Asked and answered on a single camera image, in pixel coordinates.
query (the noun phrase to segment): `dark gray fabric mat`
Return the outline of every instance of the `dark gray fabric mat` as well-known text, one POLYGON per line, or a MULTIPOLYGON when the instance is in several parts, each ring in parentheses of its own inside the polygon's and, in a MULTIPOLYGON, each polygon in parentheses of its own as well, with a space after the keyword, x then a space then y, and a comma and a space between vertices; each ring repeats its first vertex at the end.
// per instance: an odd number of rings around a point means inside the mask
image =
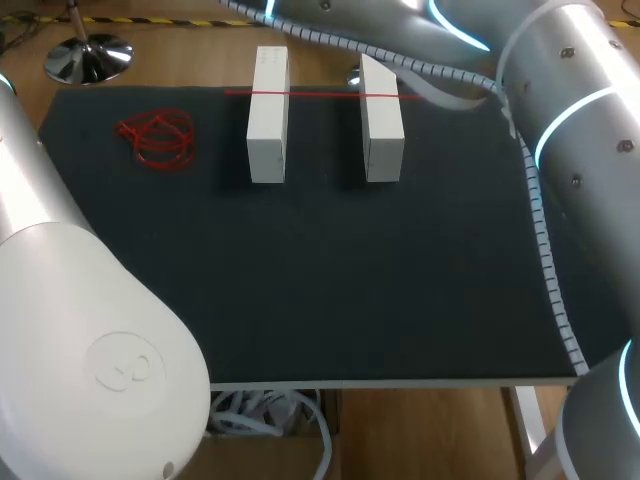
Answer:
MULTIPOLYGON (((212 88, 61 90, 40 130, 100 238, 191 329, 212 381, 573 375, 497 105, 404 101, 402 181, 366 185, 358 99, 294 97, 286 184, 254 186, 249 101, 212 88), (114 134, 154 108, 193 116, 187 170, 149 170, 114 134)), ((560 212, 548 215, 595 364, 629 332, 560 212)))

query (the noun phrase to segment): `white cable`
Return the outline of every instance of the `white cable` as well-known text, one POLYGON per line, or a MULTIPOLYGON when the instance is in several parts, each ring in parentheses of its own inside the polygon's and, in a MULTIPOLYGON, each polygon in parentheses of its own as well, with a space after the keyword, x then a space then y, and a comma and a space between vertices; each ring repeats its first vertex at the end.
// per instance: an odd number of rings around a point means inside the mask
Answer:
POLYGON ((300 406, 305 405, 311 410, 309 422, 317 421, 322 435, 324 451, 313 477, 314 480, 322 480, 331 463, 332 444, 320 405, 320 391, 316 390, 315 394, 316 401, 295 390, 222 392, 211 404, 210 418, 215 430, 225 435, 282 437, 299 418, 300 406), (227 400, 229 406, 223 409, 222 405, 227 400), (280 415, 280 420, 274 418, 277 406, 286 409, 286 414, 280 415), (265 421, 266 413, 271 414, 273 425, 265 421))
POLYGON ((320 407, 316 405, 312 400, 302 395, 300 392, 291 390, 289 392, 293 399, 305 404, 314 413, 318 420, 318 426, 320 427, 320 433, 322 434, 322 443, 324 445, 324 452, 322 453, 322 459, 320 465, 316 470, 316 474, 313 476, 313 480, 322 480, 329 470, 329 464, 331 463, 331 455, 333 453, 333 446, 331 444, 331 433, 329 432, 329 426, 327 420, 324 418, 324 414, 320 407))
POLYGON ((543 3, 538 8, 536 8, 533 12, 531 12, 527 17, 518 25, 518 27, 513 31, 513 33, 509 36, 507 43, 505 44, 502 52, 500 53, 500 58, 498 59, 498 68, 496 70, 496 88, 498 89, 498 98, 502 102, 503 105, 506 106, 505 113, 507 114, 507 120, 509 120, 509 127, 512 131, 512 136, 515 132, 515 126, 513 124, 513 118, 511 117, 511 112, 509 110, 509 100, 504 93, 504 71, 507 66, 507 62, 509 61, 509 56, 513 51, 513 48, 516 46, 516 43, 520 39, 520 37, 533 25, 538 19, 542 18, 547 13, 550 13, 558 8, 566 7, 568 5, 584 5, 587 7, 595 8, 600 12, 600 15, 604 18, 604 13, 600 10, 591 0, 548 0, 546 3, 543 3))
POLYGON ((385 66, 394 72, 396 76, 402 80, 407 87, 416 92, 422 98, 426 99, 430 103, 437 105, 447 110, 456 111, 469 111, 478 108, 483 105, 487 100, 487 97, 469 100, 466 98, 456 97, 450 93, 443 92, 439 88, 436 88, 431 83, 426 81, 420 75, 406 68, 401 68, 393 63, 385 63, 385 66))

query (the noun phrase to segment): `yellow and black tape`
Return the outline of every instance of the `yellow and black tape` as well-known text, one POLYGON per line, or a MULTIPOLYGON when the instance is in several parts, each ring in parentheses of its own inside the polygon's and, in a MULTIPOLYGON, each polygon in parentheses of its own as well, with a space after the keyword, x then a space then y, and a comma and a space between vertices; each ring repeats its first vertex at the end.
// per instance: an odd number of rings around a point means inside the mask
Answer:
MULTIPOLYGON (((37 17, 41 23, 69 23, 68 18, 37 17)), ((171 20, 159 17, 83 17, 85 23, 135 23, 141 25, 175 25, 179 27, 261 27, 257 22, 247 22, 244 20, 171 20)), ((3 22, 22 22, 21 17, 5 16, 0 18, 3 22)))
POLYGON ((611 20, 609 25, 614 28, 638 28, 640 27, 640 22, 637 20, 611 20))

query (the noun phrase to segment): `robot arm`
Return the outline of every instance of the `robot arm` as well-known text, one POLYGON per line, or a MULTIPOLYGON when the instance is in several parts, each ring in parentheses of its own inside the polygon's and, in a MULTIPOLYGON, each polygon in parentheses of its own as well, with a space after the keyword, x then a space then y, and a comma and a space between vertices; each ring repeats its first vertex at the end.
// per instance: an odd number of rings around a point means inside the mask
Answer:
POLYGON ((208 419, 202 353, 91 232, 6 83, 2 460, 21 480, 173 479, 208 419))
MULTIPOLYGON (((311 35, 311 41, 396 64, 398 57, 405 57, 400 63, 408 68, 424 61, 477 72, 476 61, 490 55, 503 75, 515 127, 534 152, 536 165, 567 217, 607 272, 638 339, 640 68, 595 4, 590 0, 220 2, 302 38, 307 35, 292 24, 329 34, 311 35), (266 11, 266 17, 256 15, 256 10, 266 11), (454 37, 464 50, 453 48, 454 37), (429 41, 436 38, 442 43, 429 41), (469 48, 477 50, 475 56, 469 55, 469 48)), ((606 328, 606 321, 602 319, 600 328, 606 328)), ((640 478, 640 349, 635 346, 630 342, 595 366, 568 395, 554 441, 569 478, 640 478)))

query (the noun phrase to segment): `glowing blue light ring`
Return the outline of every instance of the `glowing blue light ring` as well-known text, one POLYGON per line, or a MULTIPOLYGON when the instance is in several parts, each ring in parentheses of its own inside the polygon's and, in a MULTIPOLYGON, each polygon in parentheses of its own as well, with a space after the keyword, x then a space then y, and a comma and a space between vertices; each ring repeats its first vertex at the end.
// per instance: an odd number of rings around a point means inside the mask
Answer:
POLYGON ((627 411, 627 415, 629 416, 631 425, 633 425, 633 428, 640 438, 640 420, 638 420, 638 416, 633 409, 631 397, 629 396, 629 389, 627 388, 626 366, 629 347, 631 347, 631 340, 629 340, 629 343, 627 343, 627 346, 624 347, 624 350, 622 351, 622 355, 620 355, 620 365, 618 366, 618 381, 620 383, 620 394, 622 395, 622 403, 624 404, 624 409, 627 411))
POLYGON ((438 7, 436 6, 436 0, 429 0, 429 10, 431 10, 431 14, 433 15, 433 17, 436 19, 436 21, 444 29, 446 29, 449 32, 451 32, 452 34, 454 34, 456 37, 458 37, 463 42, 466 42, 469 45, 472 45, 472 46, 474 46, 476 48, 479 48, 480 50, 484 50, 485 52, 490 52, 491 51, 489 49, 489 47, 487 47, 480 40, 476 40, 471 35, 466 34, 462 30, 460 30, 459 28, 453 26, 451 24, 451 22, 449 20, 447 20, 444 15, 442 15, 440 10, 438 10, 438 7))
POLYGON ((587 95, 582 100, 577 101, 576 103, 571 105, 569 108, 567 108, 564 112, 562 112, 560 115, 558 115, 558 117, 553 122, 551 122, 551 124, 544 131, 544 133, 540 137, 540 140, 538 140, 536 153, 533 157, 534 160, 536 161, 536 167, 540 168, 540 156, 542 155, 542 149, 549 141, 549 138, 551 138, 551 135, 553 134, 553 132, 555 132, 558 129, 558 127, 565 122, 567 118, 569 118, 571 115, 576 113, 582 107, 586 107, 591 102, 595 102, 599 98, 606 97, 607 95, 615 93, 615 91, 616 91, 615 87, 607 87, 607 88, 603 88, 602 90, 598 90, 597 92, 593 92, 591 95, 587 95))
POLYGON ((264 16, 271 18, 273 16, 273 7, 276 5, 276 0, 267 0, 267 8, 264 9, 264 16))
POLYGON ((9 88, 10 88, 13 92, 15 92, 15 90, 13 89, 13 85, 11 85, 11 82, 7 79, 7 77, 5 77, 4 75, 2 75, 1 73, 0 73, 0 82, 2 82, 2 83, 6 83, 6 84, 9 86, 9 88))

